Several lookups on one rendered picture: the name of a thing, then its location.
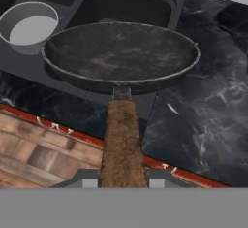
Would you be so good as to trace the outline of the black kitchen sink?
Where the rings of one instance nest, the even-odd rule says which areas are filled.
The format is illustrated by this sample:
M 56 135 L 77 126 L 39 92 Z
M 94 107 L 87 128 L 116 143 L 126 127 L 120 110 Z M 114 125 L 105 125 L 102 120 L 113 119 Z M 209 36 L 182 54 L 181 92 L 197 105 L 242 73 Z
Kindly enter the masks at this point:
M 139 22 L 174 30 L 184 5 L 184 0 L 0 0 L 0 15 L 13 5 L 26 1 L 51 5 L 59 14 L 58 30 L 103 21 Z M 46 86 L 75 100 L 83 110 L 92 109 L 102 114 L 107 111 L 107 95 L 83 91 L 61 81 L 39 54 L 18 53 L 2 39 L 0 77 L 15 81 L 19 87 L 26 84 Z

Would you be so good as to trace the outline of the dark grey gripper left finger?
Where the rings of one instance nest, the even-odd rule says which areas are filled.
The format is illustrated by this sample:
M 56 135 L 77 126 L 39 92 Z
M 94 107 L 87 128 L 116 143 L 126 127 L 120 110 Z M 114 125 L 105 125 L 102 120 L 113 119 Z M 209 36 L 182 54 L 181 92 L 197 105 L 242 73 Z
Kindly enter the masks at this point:
M 100 173 L 98 169 L 79 169 L 71 179 L 57 183 L 53 188 L 97 188 Z

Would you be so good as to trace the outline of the wooden cupboard front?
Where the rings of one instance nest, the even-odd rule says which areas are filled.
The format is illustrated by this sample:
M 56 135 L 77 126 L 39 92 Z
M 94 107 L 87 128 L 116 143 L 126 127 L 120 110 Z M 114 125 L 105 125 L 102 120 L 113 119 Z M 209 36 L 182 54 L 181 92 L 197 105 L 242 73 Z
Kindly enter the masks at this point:
M 11 157 L 68 178 L 76 166 L 101 166 L 104 142 L 50 120 L 0 104 L 0 128 L 19 142 Z

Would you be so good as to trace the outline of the grey metal pot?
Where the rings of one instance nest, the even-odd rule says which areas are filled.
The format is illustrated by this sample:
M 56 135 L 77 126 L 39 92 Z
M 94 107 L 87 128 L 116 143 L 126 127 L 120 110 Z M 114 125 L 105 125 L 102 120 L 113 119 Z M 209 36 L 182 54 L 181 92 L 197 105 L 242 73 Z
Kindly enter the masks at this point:
M 59 24 L 57 11 L 47 3 L 27 1 L 0 16 L 0 38 L 22 54 L 38 54 Z

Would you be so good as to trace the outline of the black pan with brown handle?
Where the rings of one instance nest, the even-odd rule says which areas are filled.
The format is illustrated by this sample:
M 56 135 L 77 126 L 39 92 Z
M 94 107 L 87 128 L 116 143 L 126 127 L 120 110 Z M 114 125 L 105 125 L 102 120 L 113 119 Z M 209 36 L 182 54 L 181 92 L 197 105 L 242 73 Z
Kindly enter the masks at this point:
M 183 78 L 199 62 L 198 44 L 164 27 L 99 22 L 52 35 L 41 54 L 68 84 L 111 96 L 99 186 L 147 187 L 133 97 Z

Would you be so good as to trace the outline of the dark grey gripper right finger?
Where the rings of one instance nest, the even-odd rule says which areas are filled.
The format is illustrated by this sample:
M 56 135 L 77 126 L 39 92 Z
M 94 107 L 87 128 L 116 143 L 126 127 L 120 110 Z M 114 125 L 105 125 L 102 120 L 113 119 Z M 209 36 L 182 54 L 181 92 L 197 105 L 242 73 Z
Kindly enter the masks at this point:
M 193 184 L 177 179 L 170 171 L 147 169 L 146 176 L 149 188 L 179 188 L 193 187 Z

